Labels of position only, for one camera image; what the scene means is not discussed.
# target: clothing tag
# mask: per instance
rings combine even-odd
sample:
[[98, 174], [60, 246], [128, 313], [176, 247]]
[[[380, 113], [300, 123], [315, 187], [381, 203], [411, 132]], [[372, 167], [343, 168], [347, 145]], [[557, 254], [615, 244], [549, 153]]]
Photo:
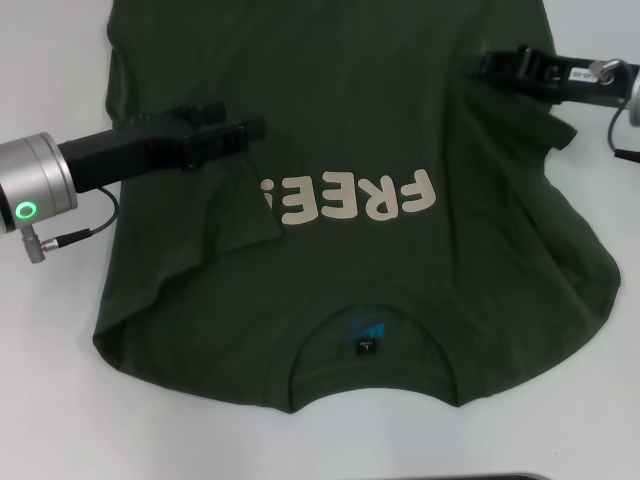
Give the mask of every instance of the clothing tag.
[[370, 338], [368, 340], [358, 340], [356, 342], [356, 354], [358, 355], [374, 355], [376, 353], [376, 340]]

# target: green t-shirt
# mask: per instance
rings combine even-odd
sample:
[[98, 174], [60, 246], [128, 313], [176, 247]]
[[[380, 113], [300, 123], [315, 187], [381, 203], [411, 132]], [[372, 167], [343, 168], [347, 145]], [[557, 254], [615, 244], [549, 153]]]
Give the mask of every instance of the green t-shirt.
[[541, 0], [116, 0], [116, 124], [224, 101], [267, 139], [125, 182], [94, 343], [122, 372], [286, 412], [451, 405], [562, 362], [618, 269], [544, 176], [575, 131], [465, 76], [552, 49]]

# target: white surface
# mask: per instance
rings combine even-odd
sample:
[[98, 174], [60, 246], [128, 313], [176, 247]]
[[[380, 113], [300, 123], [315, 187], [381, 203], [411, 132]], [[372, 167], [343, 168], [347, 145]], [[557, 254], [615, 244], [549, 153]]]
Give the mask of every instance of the white surface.
[[[558, 50], [640, 62], [637, 0], [548, 1]], [[111, 0], [0, 0], [0, 142], [59, 142], [108, 128], [104, 34]], [[569, 361], [526, 385], [453, 409], [368, 390], [288, 416], [145, 384], [91, 345], [110, 235], [31, 266], [0, 237], [0, 478], [165, 480], [383, 478], [533, 471], [556, 480], [640, 479], [640, 165], [605, 144], [612, 112], [563, 106], [580, 135], [549, 163], [624, 276], [613, 316]], [[640, 149], [640, 130], [619, 143]], [[39, 227], [66, 233], [109, 202]]]

